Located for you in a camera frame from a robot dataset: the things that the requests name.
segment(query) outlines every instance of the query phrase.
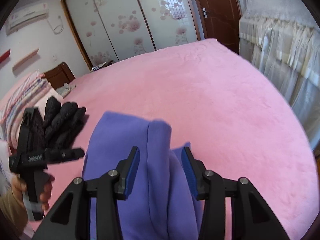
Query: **door handle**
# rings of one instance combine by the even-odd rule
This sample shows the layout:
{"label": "door handle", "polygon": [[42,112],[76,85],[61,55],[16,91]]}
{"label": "door handle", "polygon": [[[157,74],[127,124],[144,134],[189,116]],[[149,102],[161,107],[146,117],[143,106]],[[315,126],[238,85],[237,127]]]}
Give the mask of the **door handle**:
{"label": "door handle", "polygon": [[202,10],[203,10],[204,17],[207,18],[207,17],[208,17],[208,16],[207,16],[207,11],[205,10],[204,7],[202,7]]}

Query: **pink fuzzy blanket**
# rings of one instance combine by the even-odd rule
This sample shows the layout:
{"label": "pink fuzzy blanket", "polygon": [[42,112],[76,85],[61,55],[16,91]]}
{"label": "pink fuzzy blanket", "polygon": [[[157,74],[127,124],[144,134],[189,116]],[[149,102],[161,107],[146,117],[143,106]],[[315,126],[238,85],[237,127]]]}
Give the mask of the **pink fuzzy blanket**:
{"label": "pink fuzzy blanket", "polygon": [[[316,164],[297,118],[262,74],[216,40],[139,55],[72,84],[65,101],[90,115],[74,147],[87,149],[107,110],[161,118],[172,126],[171,148],[190,141],[206,168],[248,177],[290,239],[300,240],[318,214]],[[49,167],[56,177],[51,204],[82,167],[83,160]],[[226,219],[228,240],[229,203]]]}

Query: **window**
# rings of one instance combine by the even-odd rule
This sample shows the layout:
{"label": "window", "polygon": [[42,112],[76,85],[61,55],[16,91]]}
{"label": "window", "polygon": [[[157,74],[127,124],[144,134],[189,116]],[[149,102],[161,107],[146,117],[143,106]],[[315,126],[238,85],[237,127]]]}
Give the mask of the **window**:
{"label": "window", "polygon": [[170,10],[172,19],[179,20],[181,25],[188,25],[188,17],[183,0],[158,0],[161,7],[165,7],[163,11]]}

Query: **black down jacket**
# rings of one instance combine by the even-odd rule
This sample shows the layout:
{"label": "black down jacket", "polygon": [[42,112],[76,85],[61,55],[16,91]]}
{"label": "black down jacket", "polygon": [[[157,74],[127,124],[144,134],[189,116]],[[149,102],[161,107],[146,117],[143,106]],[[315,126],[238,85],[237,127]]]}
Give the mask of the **black down jacket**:
{"label": "black down jacket", "polygon": [[78,133],[82,130],[86,108],[78,108],[74,102],[62,106],[55,97],[47,101],[44,114],[44,140],[49,148],[69,148]]}

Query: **air conditioner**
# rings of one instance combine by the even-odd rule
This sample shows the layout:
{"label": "air conditioner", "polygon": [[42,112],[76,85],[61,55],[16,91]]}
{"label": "air conditioner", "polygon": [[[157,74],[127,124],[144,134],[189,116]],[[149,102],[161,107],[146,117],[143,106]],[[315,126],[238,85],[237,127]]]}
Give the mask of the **air conditioner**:
{"label": "air conditioner", "polygon": [[49,10],[47,3],[36,4],[15,12],[8,18],[6,33],[9,35],[32,22],[47,18],[48,15]]}

